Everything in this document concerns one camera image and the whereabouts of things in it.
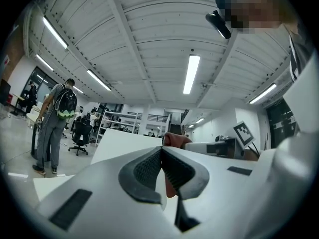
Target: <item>backpack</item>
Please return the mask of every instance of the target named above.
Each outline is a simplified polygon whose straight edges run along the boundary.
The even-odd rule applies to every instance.
[[[59,93],[54,103],[54,109],[59,119],[69,119],[74,117],[77,104],[75,93],[61,84],[63,90]]]

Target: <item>shelf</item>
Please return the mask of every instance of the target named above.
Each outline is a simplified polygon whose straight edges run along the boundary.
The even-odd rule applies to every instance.
[[[128,124],[128,123],[113,121],[113,120],[109,120],[109,119],[105,119],[104,121],[109,121],[111,123],[116,123],[116,124],[120,124],[120,125],[134,126],[134,124]]]
[[[104,115],[105,114],[112,114],[112,115],[123,117],[123,118],[131,118],[131,119],[135,119],[136,118],[136,115],[122,114],[122,113],[115,113],[115,112],[108,112],[108,111],[105,111]]]

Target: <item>chair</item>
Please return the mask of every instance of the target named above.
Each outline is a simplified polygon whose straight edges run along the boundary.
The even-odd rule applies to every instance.
[[[82,150],[88,155],[88,152],[85,148],[81,148],[81,146],[87,145],[90,139],[90,132],[92,130],[91,125],[87,125],[81,121],[77,121],[75,123],[75,129],[72,133],[72,140],[76,143],[77,146],[71,147],[70,149],[77,149],[76,155],[79,155],[79,150]]]

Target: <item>railing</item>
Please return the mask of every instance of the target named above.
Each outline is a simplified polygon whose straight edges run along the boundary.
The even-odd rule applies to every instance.
[[[185,110],[184,113],[181,115],[181,120],[180,120],[180,123],[183,122],[183,120],[185,119],[186,115],[188,114],[189,110]]]
[[[141,120],[142,116],[143,116],[143,114],[138,114],[138,120]],[[167,118],[168,118],[168,116],[153,115],[153,114],[148,115],[148,120],[157,121],[157,122],[166,122]]]

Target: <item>white ceiling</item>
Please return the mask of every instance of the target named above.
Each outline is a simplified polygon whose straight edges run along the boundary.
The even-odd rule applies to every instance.
[[[226,40],[205,20],[216,9],[214,0],[37,0],[24,25],[27,54],[42,56],[55,79],[74,78],[95,102],[220,109],[231,98],[247,102],[276,81],[274,95],[280,95],[289,83],[287,31],[234,31]],[[43,15],[67,49],[44,26]],[[201,60],[191,93],[184,95],[190,54]]]

